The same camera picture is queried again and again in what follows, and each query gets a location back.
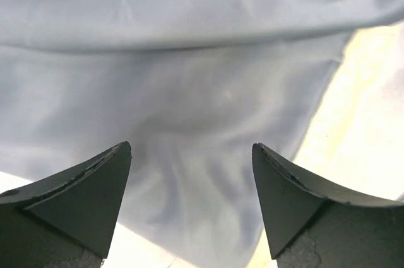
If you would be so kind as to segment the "grey pillowcase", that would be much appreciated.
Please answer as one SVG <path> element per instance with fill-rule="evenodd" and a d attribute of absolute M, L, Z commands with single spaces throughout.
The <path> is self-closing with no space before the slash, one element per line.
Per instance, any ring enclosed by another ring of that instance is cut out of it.
<path fill-rule="evenodd" d="M 127 141 L 119 222 L 242 267 L 263 229 L 252 145 L 293 158 L 349 38 L 402 19 L 403 0 L 1 0 L 1 171 Z"/>

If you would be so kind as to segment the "cream pillow yellow edge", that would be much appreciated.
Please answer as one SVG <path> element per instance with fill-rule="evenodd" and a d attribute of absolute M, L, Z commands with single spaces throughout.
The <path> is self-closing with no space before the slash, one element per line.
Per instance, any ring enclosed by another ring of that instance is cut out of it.
<path fill-rule="evenodd" d="M 403 199 L 403 24 L 358 31 L 295 163 L 342 186 Z"/>

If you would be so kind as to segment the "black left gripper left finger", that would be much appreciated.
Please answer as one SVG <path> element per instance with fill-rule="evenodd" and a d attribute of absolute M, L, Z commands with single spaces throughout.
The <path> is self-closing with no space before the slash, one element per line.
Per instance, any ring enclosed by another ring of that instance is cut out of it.
<path fill-rule="evenodd" d="M 1 267 L 100 267 L 131 167 L 119 143 L 76 166 L 1 194 Z"/>

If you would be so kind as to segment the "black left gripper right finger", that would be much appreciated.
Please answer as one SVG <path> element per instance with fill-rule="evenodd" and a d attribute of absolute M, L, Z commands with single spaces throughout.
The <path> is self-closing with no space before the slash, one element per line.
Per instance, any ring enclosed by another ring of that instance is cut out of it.
<path fill-rule="evenodd" d="M 271 258 L 279 267 L 400 268 L 403 203 L 331 182 L 252 147 Z"/>

